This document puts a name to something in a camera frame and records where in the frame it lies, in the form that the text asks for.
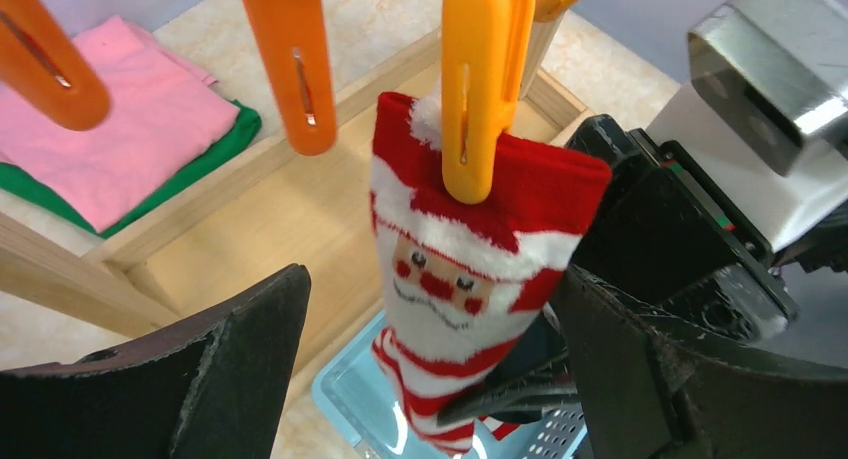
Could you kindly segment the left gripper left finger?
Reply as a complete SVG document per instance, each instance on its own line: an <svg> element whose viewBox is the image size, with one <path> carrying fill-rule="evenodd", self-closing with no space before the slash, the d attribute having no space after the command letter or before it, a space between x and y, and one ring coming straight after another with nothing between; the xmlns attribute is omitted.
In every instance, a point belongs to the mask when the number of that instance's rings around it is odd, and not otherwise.
<svg viewBox="0 0 848 459"><path fill-rule="evenodd" d="M289 265L213 307L69 363L1 374L5 458L267 458L311 291Z"/></svg>

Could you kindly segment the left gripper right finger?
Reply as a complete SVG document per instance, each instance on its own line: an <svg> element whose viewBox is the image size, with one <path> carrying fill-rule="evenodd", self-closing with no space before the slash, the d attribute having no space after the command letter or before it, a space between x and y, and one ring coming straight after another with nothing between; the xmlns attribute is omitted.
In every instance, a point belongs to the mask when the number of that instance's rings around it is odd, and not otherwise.
<svg viewBox="0 0 848 459"><path fill-rule="evenodd" d="M599 458L843 458L847 372L719 336L585 270L553 298Z"/></svg>

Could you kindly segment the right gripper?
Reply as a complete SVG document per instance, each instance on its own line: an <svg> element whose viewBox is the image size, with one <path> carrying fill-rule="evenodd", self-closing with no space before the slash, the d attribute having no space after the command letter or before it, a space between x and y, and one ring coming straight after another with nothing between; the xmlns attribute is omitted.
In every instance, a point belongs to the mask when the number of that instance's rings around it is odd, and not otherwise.
<svg viewBox="0 0 848 459"><path fill-rule="evenodd" d="M657 145L597 115L569 147L604 159L613 180L551 299L564 336L529 331L440 423L485 413L524 422L547 407L629 396L662 423L673 408L652 343L657 322L747 345L798 316L771 274L767 241L679 143Z"/></svg>

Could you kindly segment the light blue plastic basket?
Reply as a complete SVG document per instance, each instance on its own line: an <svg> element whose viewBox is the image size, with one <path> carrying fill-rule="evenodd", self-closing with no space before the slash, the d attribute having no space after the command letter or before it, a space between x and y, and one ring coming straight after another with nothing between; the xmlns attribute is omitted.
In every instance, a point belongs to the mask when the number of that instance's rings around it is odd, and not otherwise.
<svg viewBox="0 0 848 459"><path fill-rule="evenodd" d="M442 459L447 455L421 441L408 425L396 395L371 351L385 326L378 312L317 374L315 403L344 438L364 458ZM541 420L509 434L506 427L485 419L475 426L466 458L572 458L588 442L579 405L553 410Z"/></svg>

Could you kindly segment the red white striped sock back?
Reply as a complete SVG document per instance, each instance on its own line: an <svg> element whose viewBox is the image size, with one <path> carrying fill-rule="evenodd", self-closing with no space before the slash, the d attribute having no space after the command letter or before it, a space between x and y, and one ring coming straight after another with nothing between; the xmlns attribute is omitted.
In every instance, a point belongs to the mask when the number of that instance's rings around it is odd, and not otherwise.
<svg viewBox="0 0 848 459"><path fill-rule="evenodd" d="M539 316L612 179L603 160L502 135L488 198L455 200L442 179L434 95L377 101L370 201L386 326L372 344L406 422L451 455L475 422L438 413L479 386Z"/></svg>

